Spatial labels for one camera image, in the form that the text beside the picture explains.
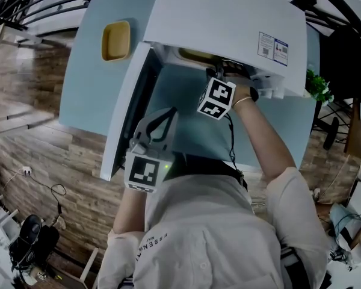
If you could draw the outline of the person's left forearm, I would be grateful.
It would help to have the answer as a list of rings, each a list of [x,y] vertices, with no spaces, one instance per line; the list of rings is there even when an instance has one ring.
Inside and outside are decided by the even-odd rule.
[[[144,231],[146,199],[146,193],[125,188],[114,219],[115,234]]]

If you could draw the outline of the potted plant with white flowers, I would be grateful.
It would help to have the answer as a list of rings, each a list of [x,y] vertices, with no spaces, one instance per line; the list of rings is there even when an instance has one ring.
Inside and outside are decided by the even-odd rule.
[[[326,82],[323,77],[316,75],[310,69],[306,71],[305,89],[314,100],[322,105],[327,105],[334,101],[334,95],[329,88],[329,82]]]

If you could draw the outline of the white furniture frame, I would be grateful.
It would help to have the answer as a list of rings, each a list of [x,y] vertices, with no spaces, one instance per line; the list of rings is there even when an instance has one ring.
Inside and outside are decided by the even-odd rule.
[[[18,209],[7,211],[0,204],[0,246],[10,244],[17,239],[20,232],[20,224],[14,218],[18,212]]]

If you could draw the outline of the white microwave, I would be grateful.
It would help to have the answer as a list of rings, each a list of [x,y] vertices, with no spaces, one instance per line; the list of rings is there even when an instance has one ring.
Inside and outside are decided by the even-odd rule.
[[[265,91],[259,106],[296,164],[309,138],[313,102],[304,98],[307,32],[304,14],[286,0],[155,0],[114,107],[100,177],[110,180],[145,114],[179,113],[172,149],[229,160],[226,120],[197,112],[206,85],[203,66],[181,60],[178,49],[228,58],[254,68]]]

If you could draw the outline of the person's white shirt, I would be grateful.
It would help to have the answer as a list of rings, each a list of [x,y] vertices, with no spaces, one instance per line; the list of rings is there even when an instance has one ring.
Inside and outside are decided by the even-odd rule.
[[[262,220],[231,176],[166,181],[143,232],[109,233],[98,289],[319,289],[330,246],[306,181],[290,167],[266,194]]]

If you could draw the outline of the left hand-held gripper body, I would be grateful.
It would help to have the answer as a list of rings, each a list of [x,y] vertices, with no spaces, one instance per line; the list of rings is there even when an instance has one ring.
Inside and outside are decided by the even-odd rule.
[[[155,193],[173,165],[173,153],[133,138],[126,152],[125,187]]]

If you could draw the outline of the light blue table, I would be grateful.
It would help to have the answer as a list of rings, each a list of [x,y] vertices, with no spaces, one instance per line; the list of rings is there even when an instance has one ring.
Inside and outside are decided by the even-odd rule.
[[[103,29],[126,20],[131,50],[143,39],[155,0],[91,0],[76,33],[64,77],[59,122],[107,135],[129,60],[106,62],[101,57]],[[260,108],[300,165],[315,111],[313,99],[263,99]]]

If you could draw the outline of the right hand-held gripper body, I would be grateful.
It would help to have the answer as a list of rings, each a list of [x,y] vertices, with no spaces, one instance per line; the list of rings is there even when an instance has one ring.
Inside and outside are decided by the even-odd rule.
[[[206,69],[207,85],[202,92],[197,112],[220,120],[232,107],[236,85],[215,77],[212,69]]]

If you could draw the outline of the person's right forearm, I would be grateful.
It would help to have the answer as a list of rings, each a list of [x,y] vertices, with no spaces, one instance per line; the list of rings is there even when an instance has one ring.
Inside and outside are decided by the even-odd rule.
[[[279,177],[287,168],[295,167],[290,151],[255,102],[246,99],[233,110],[244,125],[267,182]]]

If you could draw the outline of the black office chair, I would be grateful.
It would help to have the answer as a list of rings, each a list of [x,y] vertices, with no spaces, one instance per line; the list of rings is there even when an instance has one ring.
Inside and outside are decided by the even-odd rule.
[[[323,106],[316,101],[313,123],[310,131],[326,133],[323,148],[329,150],[333,143],[345,145],[352,118],[353,102],[336,101]]]

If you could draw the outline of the yellow tray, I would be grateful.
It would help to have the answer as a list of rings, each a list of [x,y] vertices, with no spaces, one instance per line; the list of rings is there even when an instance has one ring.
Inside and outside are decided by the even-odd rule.
[[[102,34],[101,55],[104,61],[120,61],[129,57],[131,42],[130,24],[121,20],[108,24]]]
[[[213,68],[215,66],[215,55],[185,48],[179,48],[178,53],[183,60],[193,62],[204,67]]]

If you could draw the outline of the person's right hand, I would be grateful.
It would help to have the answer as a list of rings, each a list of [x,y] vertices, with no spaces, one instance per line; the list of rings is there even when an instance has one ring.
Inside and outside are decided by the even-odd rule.
[[[220,80],[235,84],[232,107],[246,99],[252,100],[250,87],[254,87],[254,85],[243,64],[232,60],[221,60],[217,71]]]

